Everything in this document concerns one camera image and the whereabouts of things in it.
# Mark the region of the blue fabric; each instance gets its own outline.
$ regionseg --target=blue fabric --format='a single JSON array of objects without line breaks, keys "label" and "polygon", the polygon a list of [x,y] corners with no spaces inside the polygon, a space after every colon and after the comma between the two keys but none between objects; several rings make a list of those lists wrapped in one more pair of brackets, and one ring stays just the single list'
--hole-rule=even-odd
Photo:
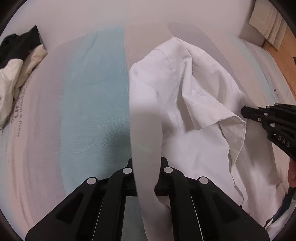
[{"label": "blue fabric", "polygon": [[89,34],[72,60],[61,103],[60,165],[66,194],[110,177],[131,158],[124,28]]},{"label": "blue fabric", "polygon": [[286,194],[285,198],[283,199],[283,203],[281,207],[278,209],[276,214],[272,217],[273,218],[272,223],[278,220],[289,209],[295,193],[296,193],[296,188],[289,187],[288,194]]}]

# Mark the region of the black cloth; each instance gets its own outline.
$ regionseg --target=black cloth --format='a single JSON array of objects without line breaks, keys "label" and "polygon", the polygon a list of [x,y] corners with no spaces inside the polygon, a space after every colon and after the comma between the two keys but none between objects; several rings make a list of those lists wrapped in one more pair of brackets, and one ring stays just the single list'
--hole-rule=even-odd
[{"label": "black cloth", "polygon": [[24,61],[40,44],[37,26],[20,36],[16,34],[7,36],[0,45],[0,69],[4,68],[10,59],[18,58]]}]

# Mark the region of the wooden surface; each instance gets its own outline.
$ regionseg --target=wooden surface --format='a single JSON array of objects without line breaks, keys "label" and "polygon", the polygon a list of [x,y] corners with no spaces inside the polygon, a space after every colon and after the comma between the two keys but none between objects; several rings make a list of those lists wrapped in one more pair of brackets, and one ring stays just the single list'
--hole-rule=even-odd
[{"label": "wooden surface", "polygon": [[265,41],[263,48],[275,59],[296,98],[296,64],[293,59],[293,57],[296,57],[296,38],[292,31],[287,27],[279,50],[268,41]]}]

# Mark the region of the white wall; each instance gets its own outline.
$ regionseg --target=white wall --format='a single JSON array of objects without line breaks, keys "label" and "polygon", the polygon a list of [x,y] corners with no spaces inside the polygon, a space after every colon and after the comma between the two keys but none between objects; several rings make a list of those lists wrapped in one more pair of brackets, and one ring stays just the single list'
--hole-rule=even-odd
[{"label": "white wall", "polygon": [[214,25],[262,45],[248,24],[254,0],[27,0],[0,37],[37,25],[48,50],[104,26],[130,21],[170,21]]}]

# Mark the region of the beige cloth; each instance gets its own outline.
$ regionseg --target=beige cloth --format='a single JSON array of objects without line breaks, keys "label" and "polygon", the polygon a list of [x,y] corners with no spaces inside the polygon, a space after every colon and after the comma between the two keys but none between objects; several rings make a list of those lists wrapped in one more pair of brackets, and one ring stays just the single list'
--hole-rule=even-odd
[{"label": "beige cloth", "polygon": [[3,69],[0,69],[0,134],[14,106],[13,99],[18,98],[21,87],[47,54],[43,45],[39,45],[31,51],[25,61],[11,59]]},{"label": "beige cloth", "polygon": [[271,2],[256,0],[249,23],[279,50],[287,29],[287,23]]},{"label": "beige cloth", "polygon": [[38,45],[32,52],[27,56],[20,71],[19,78],[15,85],[13,98],[17,99],[20,95],[20,89],[27,81],[29,75],[33,69],[45,58],[48,52],[43,48],[43,45]]},{"label": "beige cloth", "polygon": [[0,69],[0,134],[12,109],[12,94],[23,63],[21,59],[11,59],[3,69]]}]

